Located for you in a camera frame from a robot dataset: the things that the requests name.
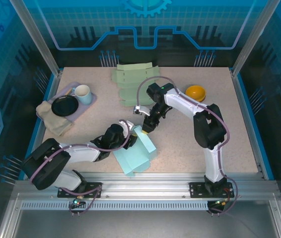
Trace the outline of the light blue paper box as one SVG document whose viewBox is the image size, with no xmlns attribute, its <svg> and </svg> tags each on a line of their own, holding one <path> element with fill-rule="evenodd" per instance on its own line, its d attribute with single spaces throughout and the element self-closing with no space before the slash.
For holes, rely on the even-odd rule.
<svg viewBox="0 0 281 238">
<path fill-rule="evenodd" d="M 123 173 L 128 177 L 134 177 L 135 173 L 147 170 L 150 162 L 157 156 L 155 145 L 149 136 L 142 132 L 141 126 L 136 126 L 133 132 L 138 137 L 135 144 L 127 150 L 122 148 L 113 152 Z"/>
</svg>

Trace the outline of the green flat paper box sheet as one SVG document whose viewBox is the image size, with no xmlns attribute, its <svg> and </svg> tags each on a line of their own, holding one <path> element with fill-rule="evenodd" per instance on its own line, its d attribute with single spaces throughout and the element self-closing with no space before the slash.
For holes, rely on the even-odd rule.
<svg viewBox="0 0 281 238">
<path fill-rule="evenodd" d="M 152 67 L 153 65 L 151 62 L 135 63 L 135 64 L 118 64 L 116 70 L 119 71 L 146 70 Z"/>
</svg>

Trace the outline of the yellow ceramic bowl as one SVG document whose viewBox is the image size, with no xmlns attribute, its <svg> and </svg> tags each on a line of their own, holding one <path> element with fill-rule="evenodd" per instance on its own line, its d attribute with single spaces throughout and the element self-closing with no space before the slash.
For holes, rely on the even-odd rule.
<svg viewBox="0 0 281 238">
<path fill-rule="evenodd" d="M 192 85 L 186 89 L 185 95 L 197 101 L 197 99 L 206 95 L 206 91 L 202 86 Z"/>
</svg>

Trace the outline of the purple plastic tray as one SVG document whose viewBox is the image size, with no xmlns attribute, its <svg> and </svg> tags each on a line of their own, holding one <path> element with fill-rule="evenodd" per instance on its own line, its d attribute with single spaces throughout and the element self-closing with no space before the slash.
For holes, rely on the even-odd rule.
<svg viewBox="0 0 281 238">
<path fill-rule="evenodd" d="M 77 86 L 79 86 L 79 85 L 81 85 L 80 83 L 78 83 L 78 82 L 71 82 L 70 84 L 68 84 L 66 87 L 64 87 L 59 93 L 57 93 L 54 97 L 52 97 L 48 102 L 50 103 L 50 104 L 52 104 L 53 103 L 53 101 L 55 100 L 55 99 L 57 99 L 58 97 L 61 97 L 61 96 L 64 96 L 65 94 L 66 94 L 66 92 L 70 89 L 70 88 L 76 88 Z M 78 98 L 76 97 L 76 95 L 74 94 L 74 92 L 71 94 L 71 96 L 74 96 L 77 100 L 78 100 Z M 96 102 L 96 100 L 97 100 L 97 96 L 94 94 L 94 93 L 92 93 L 92 102 L 91 102 L 91 104 L 89 104 L 89 105 L 84 105 L 84 104 L 82 104 L 79 100 L 78 100 L 78 109 L 77 109 L 77 111 L 74 113 L 74 114 L 72 114 L 72 115 L 70 115 L 70 116 L 67 116 L 67 117 L 65 117 L 66 119 L 68 119 L 68 120 L 70 120 L 70 121 L 72 121 L 72 122 L 74 122 L 76 119 L 78 119 L 78 117 L 80 117 L 85 111 L 87 111 L 95 102 Z"/>
</svg>

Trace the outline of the light blue mug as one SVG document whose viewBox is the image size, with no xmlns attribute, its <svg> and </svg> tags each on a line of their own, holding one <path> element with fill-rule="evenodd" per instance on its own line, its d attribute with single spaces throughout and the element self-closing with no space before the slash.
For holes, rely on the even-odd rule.
<svg viewBox="0 0 281 238">
<path fill-rule="evenodd" d="M 89 86 L 87 85 L 79 85 L 74 89 L 74 94 L 78 98 L 78 100 L 84 104 L 89 105 L 92 102 L 92 93 L 90 91 Z"/>
</svg>

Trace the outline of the black round plate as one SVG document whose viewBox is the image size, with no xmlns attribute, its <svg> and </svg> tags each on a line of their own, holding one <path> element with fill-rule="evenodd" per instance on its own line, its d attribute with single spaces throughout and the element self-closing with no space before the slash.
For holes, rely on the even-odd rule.
<svg viewBox="0 0 281 238">
<path fill-rule="evenodd" d="M 78 100 L 74 96 L 64 95 L 53 101 L 51 110 L 57 116 L 67 117 L 77 111 L 78 105 Z"/>
</svg>

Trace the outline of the beige cloth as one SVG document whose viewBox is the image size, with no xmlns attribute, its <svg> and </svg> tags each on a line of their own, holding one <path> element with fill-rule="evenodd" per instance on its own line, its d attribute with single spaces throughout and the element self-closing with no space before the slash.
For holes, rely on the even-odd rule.
<svg viewBox="0 0 281 238">
<path fill-rule="evenodd" d="M 73 126 L 73 123 L 70 120 L 55 115 L 52 112 L 52 105 L 47 101 L 43 101 L 37 106 L 36 113 L 43 121 L 46 129 L 56 136 L 63 136 Z"/>
</svg>

